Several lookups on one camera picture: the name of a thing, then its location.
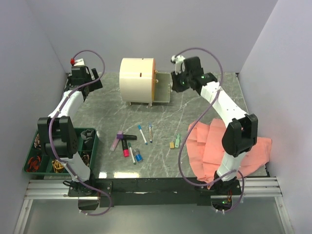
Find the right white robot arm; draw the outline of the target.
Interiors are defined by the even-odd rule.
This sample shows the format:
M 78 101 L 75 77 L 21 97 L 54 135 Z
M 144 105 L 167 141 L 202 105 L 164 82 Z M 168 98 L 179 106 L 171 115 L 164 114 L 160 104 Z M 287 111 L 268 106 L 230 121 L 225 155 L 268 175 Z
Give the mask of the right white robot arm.
M 172 90 L 179 93 L 189 88 L 207 100 L 223 120 L 226 130 L 222 137 L 225 151 L 221 165 L 214 173 L 212 189 L 225 194 L 234 187 L 243 158 L 257 142 L 258 118 L 247 114 L 222 89 L 221 81 L 212 73 L 205 73 L 199 57 L 174 55 L 171 62 Z

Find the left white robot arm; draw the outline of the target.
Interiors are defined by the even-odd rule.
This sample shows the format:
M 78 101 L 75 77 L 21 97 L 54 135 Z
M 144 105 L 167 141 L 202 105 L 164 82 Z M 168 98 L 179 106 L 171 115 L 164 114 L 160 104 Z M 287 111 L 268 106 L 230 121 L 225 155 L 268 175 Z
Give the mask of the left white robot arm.
M 72 117 L 88 95 L 102 87 L 95 68 L 74 65 L 60 103 L 49 116 L 37 121 L 41 150 L 60 162 L 74 182 L 81 182 L 80 190 L 87 196 L 94 195 L 98 189 L 97 183 L 91 180 L 93 150 L 98 137 L 93 128 L 75 129 Z

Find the green clip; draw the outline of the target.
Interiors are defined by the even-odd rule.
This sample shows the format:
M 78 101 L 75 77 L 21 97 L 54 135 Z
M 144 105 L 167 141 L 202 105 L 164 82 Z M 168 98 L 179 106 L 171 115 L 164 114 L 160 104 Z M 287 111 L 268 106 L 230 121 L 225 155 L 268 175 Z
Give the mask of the green clip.
M 175 138 L 175 143 L 174 143 L 175 148 L 180 147 L 180 142 L 181 142 L 181 134 L 177 134 Z

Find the blue bottle grey cap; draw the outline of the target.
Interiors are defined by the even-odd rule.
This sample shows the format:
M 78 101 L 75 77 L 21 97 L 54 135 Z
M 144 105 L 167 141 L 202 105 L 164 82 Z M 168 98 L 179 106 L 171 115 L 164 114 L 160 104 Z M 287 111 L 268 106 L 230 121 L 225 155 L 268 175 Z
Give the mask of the blue bottle grey cap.
M 141 153 L 139 151 L 139 149 L 134 149 L 134 156 L 135 156 L 135 159 L 138 163 L 142 162 L 143 161 L 143 158 L 141 156 Z

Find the cream round drawer cabinet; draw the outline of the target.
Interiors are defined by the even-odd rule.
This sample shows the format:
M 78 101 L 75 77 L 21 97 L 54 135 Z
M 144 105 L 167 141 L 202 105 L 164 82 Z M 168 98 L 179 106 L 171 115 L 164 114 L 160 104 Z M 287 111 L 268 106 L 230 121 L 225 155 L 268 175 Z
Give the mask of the cream round drawer cabinet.
M 154 58 L 123 58 L 119 90 L 122 100 L 129 104 L 166 104 L 171 99 L 171 74 L 158 72 Z

